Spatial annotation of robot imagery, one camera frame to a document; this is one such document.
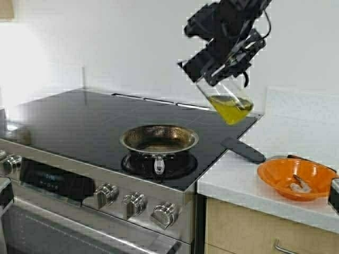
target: cable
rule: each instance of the cable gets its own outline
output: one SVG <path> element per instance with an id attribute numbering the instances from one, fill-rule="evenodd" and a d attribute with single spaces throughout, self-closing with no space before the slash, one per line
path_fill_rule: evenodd
<path id="1" fill-rule="evenodd" d="M 269 17 L 269 15 L 267 14 L 266 10 L 264 10 L 264 13 L 265 13 L 267 22 L 269 23 L 269 31 L 267 32 L 267 34 L 266 34 L 264 37 L 262 37 L 262 38 L 260 38 L 259 40 L 257 40 L 257 42 L 262 41 L 262 40 L 265 40 L 265 39 L 271 34 L 271 31 L 272 31 L 272 23 L 271 23 L 270 17 Z"/>
<path id="2" fill-rule="evenodd" d="M 249 76 L 248 76 L 247 72 L 245 72 L 245 71 L 243 72 L 243 75 L 245 77 L 244 88 L 246 88 L 248 86 L 248 84 L 249 84 Z"/>

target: drawer handle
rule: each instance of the drawer handle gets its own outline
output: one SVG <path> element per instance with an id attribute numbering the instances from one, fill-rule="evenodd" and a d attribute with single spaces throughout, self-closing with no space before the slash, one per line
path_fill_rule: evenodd
<path id="1" fill-rule="evenodd" d="M 274 247 L 275 247 L 276 250 L 279 250 L 279 251 L 281 251 L 282 253 L 286 253 L 286 254 L 297 254 L 296 252 L 289 251 L 289 250 L 286 250 L 286 249 L 281 248 L 281 247 L 279 246 L 279 240 L 278 240 L 278 239 L 275 241 Z"/>

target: oven door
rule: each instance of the oven door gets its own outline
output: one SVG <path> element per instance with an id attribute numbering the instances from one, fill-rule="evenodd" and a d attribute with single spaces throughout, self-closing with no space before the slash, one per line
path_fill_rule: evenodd
<path id="1" fill-rule="evenodd" d="M 14 201 L 12 181 L 7 177 L 0 177 L 0 253 L 7 254 L 6 239 L 3 231 L 3 216 Z"/>
<path id="2" fill-rule="evenodd" d="M 8 254 L 189 253 L 190 246 L 86 207 L 70 205 L 13 182 L 14 204 L 3 216 Z"/>

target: cooking oil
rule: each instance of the cooking oil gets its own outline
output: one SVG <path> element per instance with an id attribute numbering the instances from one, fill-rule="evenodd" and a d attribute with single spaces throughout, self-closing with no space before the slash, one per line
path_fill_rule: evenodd
<path id="1" fill-rule="evenodd" d="M 213 95 L 208 100 L 229 125 L 237 124 L 253 109 L 253 103 L 246 98 Z"/>

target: cabinet drawer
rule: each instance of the cabinet drawer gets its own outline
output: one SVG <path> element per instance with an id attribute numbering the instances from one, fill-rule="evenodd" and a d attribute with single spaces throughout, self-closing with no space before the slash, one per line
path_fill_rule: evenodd
<path id="1" fill-rule="evenodd" d="M 276 239 L 298 254 L 339 253 L 339 234 L 208 199 L 206 243 L 236 254 L 278 254 Z"/>

